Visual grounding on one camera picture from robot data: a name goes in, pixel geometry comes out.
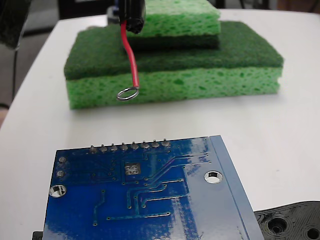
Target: mounting hole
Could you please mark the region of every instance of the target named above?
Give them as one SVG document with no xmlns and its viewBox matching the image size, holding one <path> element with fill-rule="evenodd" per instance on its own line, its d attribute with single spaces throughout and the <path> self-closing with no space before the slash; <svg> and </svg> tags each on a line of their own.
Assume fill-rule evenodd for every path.
<svg viewBox="0 0 320 240">
<path fill-rule="evenodd" d="M 272 219 L 268 223 L 269 230 L 276 235 L 283 233 L 287 229 L 287 227 L 288 227 L 287 222 L 284 219 L 279 217 Z"/>
<path fill-rule="evenodd" d="M 218 184 L 222 181 L 222 174 L 218 171 L 208 171 L 204 175 L 204 180 L 206 180 L 210 184 Z"/>
<path fill-rule="evenodd" d="M 54 185 L 49 189 L 49 195 L 53 198 L 61 198 L 67 193 L 67 188 L 64 185 Z"/>
<path fill-rule="evenodd" d="M 318 229 L 315 229 L 315 228 L 311 228 L 307 234 L 308 238 L 314 240 L 314 239 L 319 239 L 320 237 L 320 232 Z"/>
</svg>

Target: circuit board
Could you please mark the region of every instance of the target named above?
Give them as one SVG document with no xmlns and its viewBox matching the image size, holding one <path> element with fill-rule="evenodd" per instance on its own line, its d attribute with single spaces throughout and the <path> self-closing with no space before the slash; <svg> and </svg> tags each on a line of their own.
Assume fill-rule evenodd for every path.
<svg viewBox="0 0 320 240">
<path fill-rule="evenodd" d="M 263 240 L 220 136 L 58 150 L 43 240 Z"/>
</svg>

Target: red wire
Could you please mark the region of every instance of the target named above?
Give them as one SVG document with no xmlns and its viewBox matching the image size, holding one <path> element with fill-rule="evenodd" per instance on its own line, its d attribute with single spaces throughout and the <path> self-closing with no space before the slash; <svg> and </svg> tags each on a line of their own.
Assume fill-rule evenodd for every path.
<svg viewBox="0 0 320 240">
<path fill-rule="evenodd" d="M 125 48 L 126 53 L 128 54 L 128 57 L 129 57 L 133 86 L 139 87 L 139 77 L 138 77 L 138 69 L 137 69 L 136 59 L 135 59 L 134 52 L 132 51 L 130 44 L 128 42 L 128 39 L 127 39 L 126 27 L 127 27 L 127 21 L 125 20 L 121 24 L 122 43 L 123 43 L 123 46 Z"/>
</svg>

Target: table surface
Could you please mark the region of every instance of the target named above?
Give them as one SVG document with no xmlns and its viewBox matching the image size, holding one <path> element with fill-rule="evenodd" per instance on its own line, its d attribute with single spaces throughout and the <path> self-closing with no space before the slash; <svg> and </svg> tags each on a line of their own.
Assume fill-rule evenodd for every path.
<svg viewBox="0 0 320 240">
<path fill-rule="evenodd" d="M 106 16 L 60 21 L 0 130 L 0 239 L 42 231 L 56 150 L 222 135 L 254 211 L 320 201 L 320 15 L 222 10 L 285 58 L 276 95 L 70 110 L 64 64 L 77 33 Z"/>
</svg>

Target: green sponge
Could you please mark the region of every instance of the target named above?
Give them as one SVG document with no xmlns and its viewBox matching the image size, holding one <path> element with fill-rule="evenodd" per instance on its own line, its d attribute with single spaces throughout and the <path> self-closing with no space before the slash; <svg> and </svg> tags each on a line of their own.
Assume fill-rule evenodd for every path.
<svg viewBox="0 0 320 240">
<path fill-rule="evenodd" d="M 219 17 L 207 0 L 148 0 L 145 26 L 128 41 L 135 51 L 217 47 Z"/>
<path fill-rule="evenodd" d="M 226 21 L 221 22 L 221 26 L 219 49 L 135 52 L 139 73 L 196 68 L 282 67 L 283 58 L 247 25 Z M 67 80 L 130 72 L 117 25 L 80 32 L 64 68 Z"/>
<path fill-rule="evenodd" d="M 65 65 L 72 109 L 184 99 L 274 94 L 283 58 L 241 22 L 221 22 L 220 49 L 137 52 L 140 94 L 120 102 L 132 85 L 119 26 L 80 32 Z"/>
</svg>

